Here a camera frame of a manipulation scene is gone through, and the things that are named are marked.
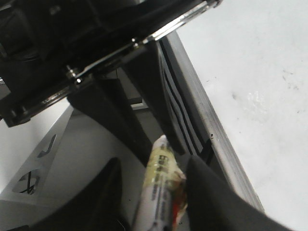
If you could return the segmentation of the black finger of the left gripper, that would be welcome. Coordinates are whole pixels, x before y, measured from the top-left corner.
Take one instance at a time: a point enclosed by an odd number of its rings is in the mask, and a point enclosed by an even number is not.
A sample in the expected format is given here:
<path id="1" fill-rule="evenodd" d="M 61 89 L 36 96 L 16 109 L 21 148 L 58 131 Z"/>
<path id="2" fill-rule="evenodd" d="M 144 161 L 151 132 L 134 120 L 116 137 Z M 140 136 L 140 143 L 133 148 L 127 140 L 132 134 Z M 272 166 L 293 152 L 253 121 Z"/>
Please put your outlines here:
<path id="1" fill-rule="evenodd" d="M 152 143 L 134 114 L 119 79 L 96 80 L 68 95 L 68 101 L 111 132 L 144 166 L 147 165 Z"/>

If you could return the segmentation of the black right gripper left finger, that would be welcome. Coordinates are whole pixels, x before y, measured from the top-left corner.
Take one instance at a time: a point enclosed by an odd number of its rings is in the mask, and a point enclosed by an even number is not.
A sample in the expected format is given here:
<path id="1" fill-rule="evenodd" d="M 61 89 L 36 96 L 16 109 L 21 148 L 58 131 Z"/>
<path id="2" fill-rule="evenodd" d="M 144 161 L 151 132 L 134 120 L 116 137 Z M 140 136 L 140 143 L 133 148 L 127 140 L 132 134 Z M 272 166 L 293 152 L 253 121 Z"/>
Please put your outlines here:
<path id="1" fill-rule="evenodd" d="M 122 171 L 111 158 L 72 200 L 33 226 L 35 231 L 130 231 L 121 215 Z"/>

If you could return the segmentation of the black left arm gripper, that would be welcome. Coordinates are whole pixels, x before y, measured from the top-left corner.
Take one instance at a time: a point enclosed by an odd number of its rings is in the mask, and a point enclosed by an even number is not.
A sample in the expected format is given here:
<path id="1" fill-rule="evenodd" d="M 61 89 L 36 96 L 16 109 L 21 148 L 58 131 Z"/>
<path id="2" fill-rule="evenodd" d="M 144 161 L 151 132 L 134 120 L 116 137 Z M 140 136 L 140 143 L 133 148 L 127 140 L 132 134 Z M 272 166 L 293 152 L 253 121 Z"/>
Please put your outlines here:
<path id="1" fill-rule="evenodd" d="M 98 66 L 107 68 L 158 40 L 219 0 L 3 0 L 0 76 L 10 90 L 0 102 L 7 126 L 75 91 Z"/>

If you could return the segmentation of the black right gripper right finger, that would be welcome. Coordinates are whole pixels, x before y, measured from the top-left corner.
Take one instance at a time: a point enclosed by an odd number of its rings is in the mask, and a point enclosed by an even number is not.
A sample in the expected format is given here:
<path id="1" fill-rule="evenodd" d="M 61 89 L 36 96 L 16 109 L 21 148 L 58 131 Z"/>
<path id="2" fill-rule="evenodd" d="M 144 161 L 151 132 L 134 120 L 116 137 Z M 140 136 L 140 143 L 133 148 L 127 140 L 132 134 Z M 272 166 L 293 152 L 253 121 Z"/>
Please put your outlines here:
<path id="1" fill-rule="evenodd" d="M 193 231 L 286 231 L 288 228 L 239 197 L 197 155 L 186 170 L 188 217 Z"/>

